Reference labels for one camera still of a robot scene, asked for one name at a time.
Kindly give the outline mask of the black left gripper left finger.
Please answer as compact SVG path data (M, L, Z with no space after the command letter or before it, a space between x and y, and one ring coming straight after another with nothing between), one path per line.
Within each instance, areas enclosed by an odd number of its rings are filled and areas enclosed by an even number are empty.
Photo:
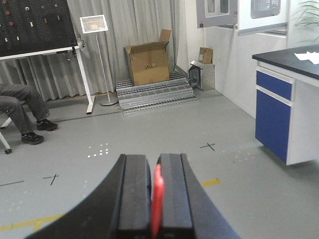
M122 154L75 208L30 239L149 239L151 173L144 155Z

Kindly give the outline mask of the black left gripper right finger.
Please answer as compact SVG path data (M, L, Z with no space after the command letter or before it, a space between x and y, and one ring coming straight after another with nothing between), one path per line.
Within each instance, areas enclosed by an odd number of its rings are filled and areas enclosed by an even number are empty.
M238 239L239 235L215 207L186 154L158 158L164 182L160 239Z

